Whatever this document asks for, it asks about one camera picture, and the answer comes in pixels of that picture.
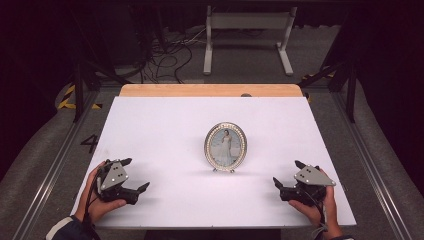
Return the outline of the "white metal table frame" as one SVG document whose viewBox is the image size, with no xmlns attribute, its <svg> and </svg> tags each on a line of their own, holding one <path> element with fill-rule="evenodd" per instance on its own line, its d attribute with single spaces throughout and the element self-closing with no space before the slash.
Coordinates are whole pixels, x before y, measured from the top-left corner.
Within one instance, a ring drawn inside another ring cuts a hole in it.
<svg viewBox="0 0 424 240">
<path fill-rule="evenodd" d="M 214 29 L 260 29 L 260 30 L 280 30 L 283 32 L 283 38 L 276 43 L 276 48 L 280 56 L 285 74 L 292 76 L 294 74 L 290 60 L 287 55 L 286 47 L 291 34 L 291 30 L 296 18 L 297 8 L 292 7 L 283 12 L 214 12 L 211 6 L 207 7 L 206 15 L 206 48 L 204 56 L 203 74 L 212 73 L 213 42 L 212 31 Z"/>
</svg>

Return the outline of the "black metal stand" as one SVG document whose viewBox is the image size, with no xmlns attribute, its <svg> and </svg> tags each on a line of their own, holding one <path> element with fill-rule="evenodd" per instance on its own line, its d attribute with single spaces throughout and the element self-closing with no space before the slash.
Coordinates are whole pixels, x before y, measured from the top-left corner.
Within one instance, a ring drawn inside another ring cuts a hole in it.
<svg viewBox="0 0 424 240">
<path fill-rule="evenodd" d="M 115 73 L 95 11 L 89 6 L 74 6 L 70 13 L 73 30 L 69 31 L 69 46 L 74 58 L 75 121 L 78 121 L 86 109 L 84 85 L 90 91 L 100 89 L 101 80 L 96 72 L 121 85 L 129 84 L 129 81 Z"/>
<path fill-rule="evenodd" d="M 337 60 L 335 63 L 323 67 L 318 74 L 328 74 L 335 72 L 334 77 L 330 80 L 327 85 L 331 92 L 340 92 L 344 85 L 347 85 L 347 96 L 345 111 L 349 120 L 354 123 L 354 104 L 355 104 L 355 91 L 356 91 L 356 58 L 352 54 L 348 54 L 341 60 Z M 300 88 L 307 87 L 312 83 L 320 80 L 319 77 L 310 78 L 306 81 L 300 81 L 298 86 Z"/>
</svg>

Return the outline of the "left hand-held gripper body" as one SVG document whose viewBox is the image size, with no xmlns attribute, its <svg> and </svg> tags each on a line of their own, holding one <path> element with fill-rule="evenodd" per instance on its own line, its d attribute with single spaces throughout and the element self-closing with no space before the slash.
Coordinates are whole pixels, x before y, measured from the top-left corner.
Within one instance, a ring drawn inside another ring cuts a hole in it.
<svg viewBox="0 0 424 240">
<path fill-rule="evenodd" d="M 127 189 L 122 184 L 129 178 L 125 166 L 122 166 L 120 160 L 107 160 L 105 164 L 98 169 L 96 177 L 96 195 L 103 202 L 111 202 L 123 199 L 127 204 L 136 204 L 139 194 L 137 190 Z"/>
</svg>

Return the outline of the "person's left hand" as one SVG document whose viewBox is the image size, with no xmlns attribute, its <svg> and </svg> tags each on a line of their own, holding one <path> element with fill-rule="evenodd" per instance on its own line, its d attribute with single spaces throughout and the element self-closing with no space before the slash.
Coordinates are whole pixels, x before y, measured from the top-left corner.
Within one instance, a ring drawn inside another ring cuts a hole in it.
<svg viewBox="0 0 424 240">
<path fill-rule="evenodd" d="M 99 221 L 107 213 L 121 208 L 126 205 L 126 201 L 118 199 L 111 202 L 103 202 L 99 200 L 91 190 L 91 184 L 96 177 L 97 171 L 102 167 L 105 162 L 101 162 L 96 166 L 88 175 L 86 185 L 83 192 L 81 193 L 78 207 L 74 213 L 74 216 L 82 222 L 85 213 L 88 213 L 92 223 Z"/>
</svg>

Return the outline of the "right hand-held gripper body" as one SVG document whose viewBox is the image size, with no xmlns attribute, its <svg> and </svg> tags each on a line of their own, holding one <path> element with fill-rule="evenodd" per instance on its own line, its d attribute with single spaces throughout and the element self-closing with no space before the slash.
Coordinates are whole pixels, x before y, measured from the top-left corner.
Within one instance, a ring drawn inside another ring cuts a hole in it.
<svg viewBox="0 0 424 240">
<path fill-rule="evenodd" d="M 322 173 L 317 167 L 307 165 L 294 175 L 294 187 L 280 186 L 282 201 L 296 200 L 307 206 L 314 206 L 326 197 L 326 187 L 336 182 Z"/>
</svg>

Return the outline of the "wooden table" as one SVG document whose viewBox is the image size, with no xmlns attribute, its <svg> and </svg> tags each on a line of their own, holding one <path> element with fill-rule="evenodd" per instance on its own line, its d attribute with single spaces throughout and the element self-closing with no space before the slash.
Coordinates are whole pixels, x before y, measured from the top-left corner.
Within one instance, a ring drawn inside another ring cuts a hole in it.
<svg viewBox="0 0 424 240">
<path fill-rule="evenodd" d="M 296 84 L 126 84 L 120 97 L 302 97 Z"/>
</svg>

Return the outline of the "oval pearl-rimmed picture frame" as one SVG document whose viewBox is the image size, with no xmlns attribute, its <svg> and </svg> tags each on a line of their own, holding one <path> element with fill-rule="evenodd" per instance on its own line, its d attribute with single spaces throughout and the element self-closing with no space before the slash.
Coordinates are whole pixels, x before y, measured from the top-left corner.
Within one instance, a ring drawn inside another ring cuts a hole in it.
<svg viewBox="0 0 424 240">
<path fill-rule="evenodd" d="M 244 131 L 231 122 L 213 126 L 204 141 L 204 155 L 214 171 L 234 173 L 247 154 Z"/>
</svg>

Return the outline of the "yellow black floor tape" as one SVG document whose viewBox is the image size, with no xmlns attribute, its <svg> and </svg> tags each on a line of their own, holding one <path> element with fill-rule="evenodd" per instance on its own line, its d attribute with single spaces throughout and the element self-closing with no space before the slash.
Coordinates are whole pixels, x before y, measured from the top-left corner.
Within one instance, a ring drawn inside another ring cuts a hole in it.
<svg viewBox="0 0 424 240">
<path fill-rule="evenodd" d="M 71 84 L 66 90 L 62 100 L 60 101 L 58 105 L 58 109 L 75 109 L 77 107 L 75 103 L 69 102 L 71 95 L 73 94 L 74 91 L 75 91 L 75 85 Z"/>
<path fill-rule="evenodd" d="M 302 81 L 306 81 L 306 80 L 308 80 L 308 79 L 310 79 L 310 78 L 314 78 L 314 77 L 319 77 L 318 79 L 322 79 L 322 78 L 327 78 L 327 79 L 331 79 L 331 78 L 333 78 L 334 77 L 334 75 L 335 75 L 335 72 L 331 72 L 331 73 L 328 73 L 328 74 L 325 74 L 325 75 L 323 75 L 323 74 L 307 74 L 307 75 L 304 75 L 303 77 L 302 77 Z"/>
</svg>

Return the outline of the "person's right hand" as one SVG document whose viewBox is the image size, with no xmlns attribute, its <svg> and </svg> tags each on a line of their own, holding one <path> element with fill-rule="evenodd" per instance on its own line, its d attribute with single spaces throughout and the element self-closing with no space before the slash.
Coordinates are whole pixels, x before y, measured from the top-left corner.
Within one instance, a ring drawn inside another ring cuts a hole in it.
<svg viewBox="0 0 424 240">
<path fill-rule="evenodd" d="M 332 186 L 326 187 L 326 197 L 322 204 L 325 209 L 327 226 L 327 231 L 323 233 L 325 240 L 333 240 L 336 237 L 341 237 L 343 233 L 338 224 L 337 206 L 334 198 L 334 188 Z M 314 227 L 320 226 L 321 214 L 317 207 L 310 207 L 296 200 L 290 200 L 289 205 L 304 214 Z"/>
</svg>

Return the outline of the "aluminium floor rail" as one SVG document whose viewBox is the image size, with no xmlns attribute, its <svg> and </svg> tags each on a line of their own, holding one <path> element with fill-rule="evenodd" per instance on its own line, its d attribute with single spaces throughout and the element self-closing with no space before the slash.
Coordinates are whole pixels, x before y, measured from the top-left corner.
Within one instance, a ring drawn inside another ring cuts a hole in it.
<svg viewBox="0 0 424 240">
<path fill-rule="evenodd" d="M 56 154 L 54 161 L 51 163 L 50 168 L 43 179 L 41 185 L 38 187 L 35 197 L 29 206 L 24 218 L 22 219 L 19 227 L 15 231 L 12 240 L 27 240 L 29 234 L 34 228 L 56 182 L 63 169 L 65 160 L 67 159 L 70 148 L 84 123 L 89 110 L 91 109 L 94 101 L 98 96 L 97 91 L 87 92 L 86 99 L 82 102 L 83 111 L 76 122 L 71 124 L 67 135 Z"/>
<path fill-rule="evenodd" d="M 353 138 L 355 146 L 359 151 L 360 161 L 364 168 L 364 171 L 370 181 L 370 184 L 376 194 L 378 202 L 380 203 L 384 214 L 394 232 L 397 240 L 412 240 L 412 236 L 397 208 L 394 199 L 384 183 L 373 158 L 365 145 L 365 142 L 360 134 L 356 124 L 353 123 L 348 114 L 346 113 L 347 106 L 344 103 L 342 96 L 339 93 L 332 93 L 332 99 L 338 108 L 345 124 L 347 125 L 348 131 Z"/>
</svg>

